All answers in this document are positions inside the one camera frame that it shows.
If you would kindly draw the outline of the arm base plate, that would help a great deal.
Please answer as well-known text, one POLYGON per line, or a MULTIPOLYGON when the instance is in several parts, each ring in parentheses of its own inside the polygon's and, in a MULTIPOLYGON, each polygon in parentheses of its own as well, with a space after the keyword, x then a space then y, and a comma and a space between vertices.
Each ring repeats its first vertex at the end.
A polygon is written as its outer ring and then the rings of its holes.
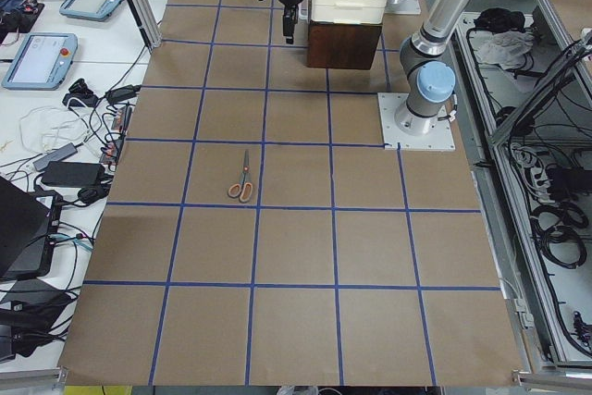
POLYGON ((407 93, 377 95, 384 149, 453 152, 446 106, 442 104, 435 117, 417 117, 407 108, 407 97, 407 93))

